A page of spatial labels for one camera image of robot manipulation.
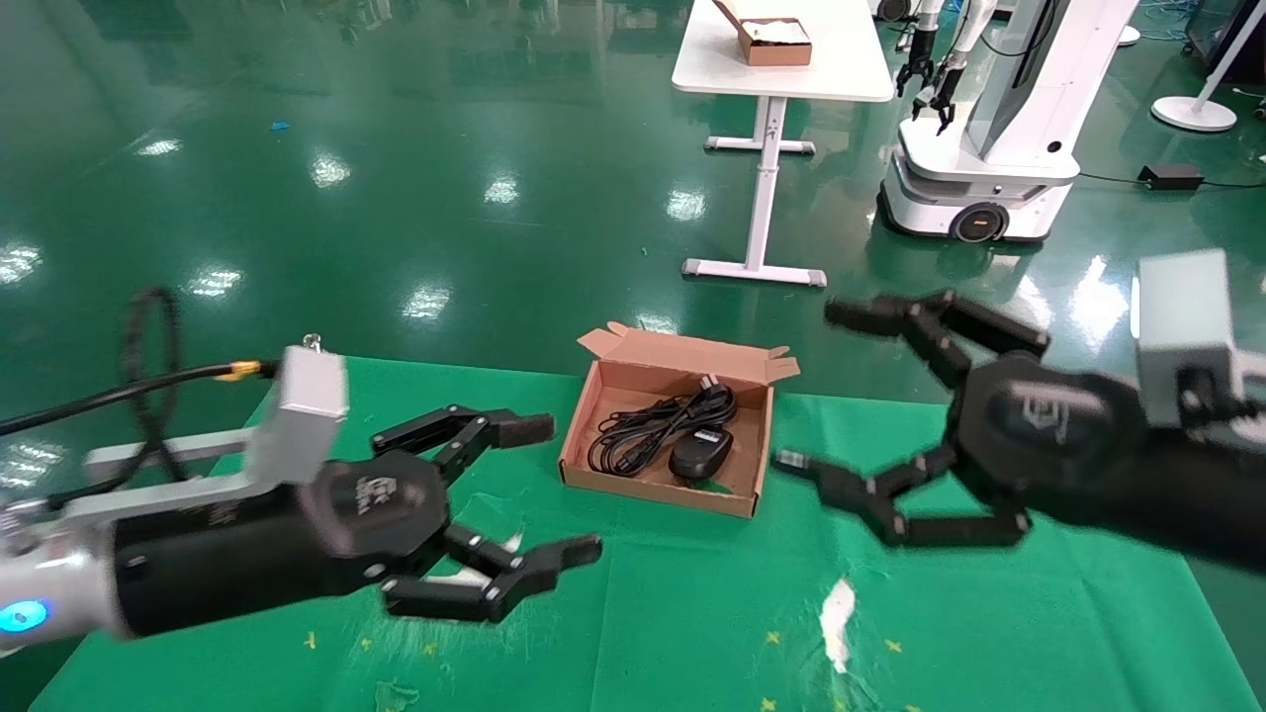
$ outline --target blue indicator light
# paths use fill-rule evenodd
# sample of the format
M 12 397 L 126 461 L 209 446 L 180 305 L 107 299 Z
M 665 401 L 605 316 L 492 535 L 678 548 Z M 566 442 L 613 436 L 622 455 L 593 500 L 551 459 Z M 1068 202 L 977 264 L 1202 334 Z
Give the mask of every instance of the blue indicator light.
M 0 608 L 0 631 L 24 633 L 48 620 L 48 607 L 38 601 L 18 601 Z

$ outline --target brown box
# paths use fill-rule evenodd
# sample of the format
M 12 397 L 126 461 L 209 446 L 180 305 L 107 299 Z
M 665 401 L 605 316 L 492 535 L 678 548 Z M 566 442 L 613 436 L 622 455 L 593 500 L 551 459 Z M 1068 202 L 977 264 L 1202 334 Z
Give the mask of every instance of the brown box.
M 739 19 L 738 11 L 734 10 L 734 5 L 730 0 L 713 0 L 718 8 L 720 8 L 722 14 L 729 20 L 734 29 L 738 30 L 738 46 L 743 51 L 743 57 L 747 63 L 753 67 L 798 67 L 809 63 L 813 58 L 813 43 L 806 42 L 804 44 L 772 44 L 765 42 L 757 42 L 743 23 L 795 23 L 800 25 L 800 20 L 796 18 L 743 18 Z
M 765 484 L 774 416 L 771 383 L 800 372 L 787 347 L 753 348 L 630 329 L 610 322 L 580 337 L 598 357 L 589 369 L 580 403 L 562 445 L 558 469 L 571 486 L 610 492 L 638 499 L 708 509 L 751 518 Z M 691 489 L 668 471 L 671 446 L 663 447 L 636 478 L 619 478 L 589 469 L 589 447 L 598 426 L 615 410 L 638 410 L 655 402 L 699 391 L 700 379 L 714 375 L 734 389 L 738 413 L 725 428 L 734 445 L 713 478 L 713 492 Z

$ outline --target glossy floor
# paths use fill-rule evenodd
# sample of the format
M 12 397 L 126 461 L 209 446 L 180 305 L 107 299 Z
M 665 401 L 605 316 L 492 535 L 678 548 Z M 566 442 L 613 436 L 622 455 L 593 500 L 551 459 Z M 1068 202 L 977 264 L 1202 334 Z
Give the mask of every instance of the glossy floor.
M 580 372 L 573 340 L 614 319 L 790 345 L 804 369 L 790 389 L 943 402 L 904 347 L 828 333 L 820 291 L 681 277 L 686 257 L 742 257 L 756 174 L 753 155 L 703 151 L 709 134 L 749 132 L 755 101 L 670 86 L 687 11 L 689 0 L 0 4 L 0 417 L 114 383 L 128 299 L 151 284 L 181 293 L 189 364 L 272 357 L 320 332 L 362 356 Z M 1191 162 L 1261 181 L 1255 100 L 1220 90 L 1244 119 L 1219 136 L 1148 117 L 1155 98 L 1199 89 L 1177 48 L 1118 53 L 1077 144 L 1084 170 Z M 962 95 L 991 65 L 977 53 Z M 829 293 L 855 298 L 952 285 L 1048 327 L 1052 364 L 1129 375 L 1137 258 L 1217 246 L 1237 336 L 1266 350 L 1266 191 L 1081 180 L 1039 251 L 910 241 L 875 220 L 906 111 L 790 104 L 787 137 L 819 153 L 782 161 L 772 264 L 823 269 Z M 171 431 L 235 426 L 261 394 L 187 388 Z M 60 489 L 86 448 L 134 437 L 125 409 L 58 423 L 0 445 L 0 478 L 16 497 Z M 1266 690 L 1266 635 L 1253 632 L 1266 587 L 1196 569 Z M 34 655 L 5 660 L 5 679 Z

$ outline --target yellow connector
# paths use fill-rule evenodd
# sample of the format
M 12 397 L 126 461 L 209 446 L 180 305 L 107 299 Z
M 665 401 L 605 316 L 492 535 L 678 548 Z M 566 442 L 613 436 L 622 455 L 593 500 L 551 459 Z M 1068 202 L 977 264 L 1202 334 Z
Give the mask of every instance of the yellow connector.
M 258 361 L 233 361 L 233 372 L 215 376 L 218 381 L 235 383 L 247 376 L 253 376 L 263 367 Z

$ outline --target black power cord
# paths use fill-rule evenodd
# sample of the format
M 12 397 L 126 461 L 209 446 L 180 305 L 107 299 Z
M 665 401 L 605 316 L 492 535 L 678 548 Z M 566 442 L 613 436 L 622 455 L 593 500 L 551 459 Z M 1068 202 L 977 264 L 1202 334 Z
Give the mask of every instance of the black power cord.
M 971 8 L 971 0 L 963 0 L 962 9 L 958 11 L 960 13 L 958 16 L 966 19 L 967 10 L 970 8 Z M 1033 51 L 1036 51 L 1036 49 L 1041 48 L 1043 44 L 1046 44 L 1046 39 L 1051 35 L 1051 28 L 1055 25 L 1055 19 L 1050 18 L 1050 16 L 1046 16 L 1044 19 L 1046 19 L 1046 27 L 1042 28 L 1042 38 L 1038 39 L 1037 42 L 1034 42 L 1033 46 L 1029 47 L 1028 49 L 1023 49 L 1020 52 L 1003 52 L 1001 49 L 999 49 L 999 48 L 996 48 L 996 47 L 994 47 L 993 44 L 989 43 L 989 38 L 985 37 L 984 32 L 980 33 L 980 42 L 985 47 L 987 47 L 990 52 L 993 52 L 994 54 L 998 54 L 999 57 L 1028 57 Z M 958 43 L 958 35 L 960 34 L 962 34 L 962 27 L 961 25 L 958 28 L 958 34 L 956 34 L 955 38 L 953 38 L 953 44 Z
M 166 326 L 166 366 L 167 372 L 158 376 L 142 378 L 142 347 L 144 345 L 146 324 L 149 317 L 151 304 L 157 303 L 161 308 L 162 322 Z M 172 293 L 161 286 L 147 289 L 132 300 L 132 312 L 128 319 L 128 329 L 124 336 L 120 351 L 120 367 L 123 370 L 124 385 L 111 390 L 91 395 L 62 405 L 56 405 L 38 413 L 30 413 L 18 418 L 11 418 L 0 423 L 0 437 L 22 432 L 34 427 L 44 426 L 54 421 L 78 416 L 96 408 L 111 405 L 122 400 L 132 404 L 132 410 L 137 417 L 141 431 L 146 437 L 141 450 L 133 455 L 119 471 L 108 480 L 95 483 L 78 489 L 61 492 L 47 498 L 47 507 L 52 511 L 61 509 L 66 503 L 80 497 L 104 494 L 130 480 L 144 461 L 151 455 L 157 455 L 162 461 L 167 475 L 173 480 L 187 479 L 184 466 L 176 460 L 167 447 L 163 428 L 171 421 L 176 410 L 176 397 L 179 385 L 185 381 L 215 378 L 219 380 L 235 381 L 248 375 L 260 374 L 265 378 L 276 375 L 276 361 L 237 361 L 216 366 L 200 366 L 196 369 L 181 369 L 180 347 L 180 314 L 176 308 L 176 298 Z M 149 407 L 146 394 L 154 390 L 163 391 L 162 407 L 154 412 Z
M 1081 177 L 1087 177 L 1087 179 L 1094 179 L 1094 180 L 1105 180 L 1108 182 L 1129 182 L 1129 184 L 1134 184 L 1134 185 L 1147 185 L 1146 180 L 1138 180 L 1138 179 L 1100 176 L 1100 175 L 1095 175 L 1095 174 L 1087 174 L 1085 171 L 1082 171 L 1082 172 L 1080 172 L 1077 175 L 1081 176 Z M 1212 180 L 1204 181 L 1203 185 L 1209 185 L 1209 186 L 1213 186 L 1213 188 L 1224 188 L 1224 189 L 1241 189 L 1241 190 L 1252 190 L 1252 189 L 1257 189 L 1257 188 L 1266 188 L 1266 182 L 1247 182 L 1247 184 L 1244 184 L 1244 182 L 1214 182 Z
M 589 446 L 589 469 L 636 476 L 675 433 L 728 423 L 737 412 L 734 391 L 715 378 L 704 376 L 703 390 L 693 397 L 666 398 L 649 408 L 608 416 L 598 426 L 601 435 Z

